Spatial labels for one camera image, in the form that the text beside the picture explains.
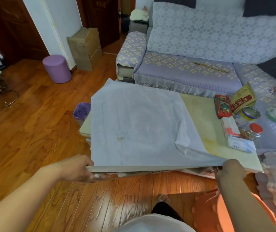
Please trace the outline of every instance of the brown box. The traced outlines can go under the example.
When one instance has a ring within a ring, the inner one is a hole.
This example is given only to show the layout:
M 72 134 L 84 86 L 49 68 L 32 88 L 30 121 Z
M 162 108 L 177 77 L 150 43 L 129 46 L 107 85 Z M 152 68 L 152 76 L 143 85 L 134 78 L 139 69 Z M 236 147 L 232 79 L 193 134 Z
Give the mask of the brown box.
M 67 41 L 77 68 L 93 71 L 102 57 L 98 29 L 81 27 Z

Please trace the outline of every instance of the couch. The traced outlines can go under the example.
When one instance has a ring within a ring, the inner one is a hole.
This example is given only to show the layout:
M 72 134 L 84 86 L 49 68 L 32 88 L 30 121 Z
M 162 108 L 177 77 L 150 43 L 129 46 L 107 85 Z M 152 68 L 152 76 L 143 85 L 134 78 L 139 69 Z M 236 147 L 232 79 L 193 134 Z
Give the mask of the couch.
M 256 143 L 257 153 L 266 163 L 275 163 L 270 167 L 275 172 L 268 175 L 267 182 L 276 185 L 276 123 L 266 116 L 267 108 L 276 107 L 276 94 L 270 92 L 276 79 L 257 66 L 276 57 L 276 16 L 245 18 L 241 6 L 238 3 L 222 11 L 155 1 L 147 34 L 128 34 L 116 59 L 117 77 L 211 98 L 232 95 L 249 82 L 261 113 L 257 123 L 264 129 Z M 276 199 L 276 190 L 272 195 Z

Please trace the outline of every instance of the hand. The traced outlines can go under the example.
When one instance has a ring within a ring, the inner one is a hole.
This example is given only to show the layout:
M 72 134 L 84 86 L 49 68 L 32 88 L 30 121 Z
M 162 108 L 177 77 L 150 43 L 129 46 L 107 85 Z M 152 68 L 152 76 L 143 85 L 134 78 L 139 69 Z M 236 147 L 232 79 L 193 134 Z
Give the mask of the hand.
M 75 155 L 61 160 L 51 167 L 58 169 L 60 179 L 65 181 L 93 182 L 93 174 L 86 170 L 86 166 L 93 166 L 94 162 L 86 155 Z

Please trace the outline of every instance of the yellow snack bag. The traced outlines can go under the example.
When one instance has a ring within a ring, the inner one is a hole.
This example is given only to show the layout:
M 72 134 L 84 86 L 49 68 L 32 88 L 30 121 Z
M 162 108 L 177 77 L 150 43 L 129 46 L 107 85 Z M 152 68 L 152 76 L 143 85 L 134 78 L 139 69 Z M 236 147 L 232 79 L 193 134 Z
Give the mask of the yellow snack bag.
M 244 106 L 254 106 L 255 101 L 256 95 L 248 82 L 231 98 L 232 111 L 237 114 Z

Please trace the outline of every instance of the jar with red lid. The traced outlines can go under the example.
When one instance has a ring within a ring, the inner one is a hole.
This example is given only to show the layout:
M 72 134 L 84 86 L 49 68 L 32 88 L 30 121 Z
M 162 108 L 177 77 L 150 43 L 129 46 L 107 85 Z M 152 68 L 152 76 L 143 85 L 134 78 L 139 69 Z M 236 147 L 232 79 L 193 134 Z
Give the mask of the jar with red lid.
M 259 124 L 250 124 L 247 128 L 240 130 L 240 135 L 242 138 L 254 141 L 258 139 L 263 132 L 263 128 Z

